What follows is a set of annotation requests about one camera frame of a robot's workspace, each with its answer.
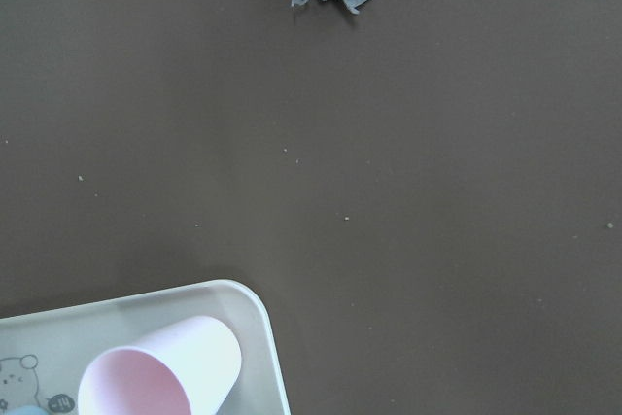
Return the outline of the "pink plastic cup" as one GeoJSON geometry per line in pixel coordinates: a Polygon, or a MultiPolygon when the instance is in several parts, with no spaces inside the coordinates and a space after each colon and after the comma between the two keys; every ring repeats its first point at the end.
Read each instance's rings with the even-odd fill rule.
{"type": "Polygon", "coordinates": [[[232,330],[195,316],[104,351],[86,368],[81,414],[216,414],[235,385],[242,352],[232,330]]]}

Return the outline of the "blue plastic cup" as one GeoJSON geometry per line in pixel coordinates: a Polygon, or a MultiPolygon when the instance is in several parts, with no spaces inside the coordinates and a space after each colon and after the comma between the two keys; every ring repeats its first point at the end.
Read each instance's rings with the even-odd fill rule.
{"type": "Polygon", "coordinates": [[[25,405],[6,412],[6,415],[47,415],[39,406],[25,405]]]}

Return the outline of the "cream rabbit print tray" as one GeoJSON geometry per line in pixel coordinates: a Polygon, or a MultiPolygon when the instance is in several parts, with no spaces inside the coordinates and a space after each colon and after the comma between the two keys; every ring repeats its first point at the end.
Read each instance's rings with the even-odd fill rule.
{"type": "Polygon", "coordinates": [[[286,414],[269,317],[232,280],[6,318],[5,414],[286,414]]]}

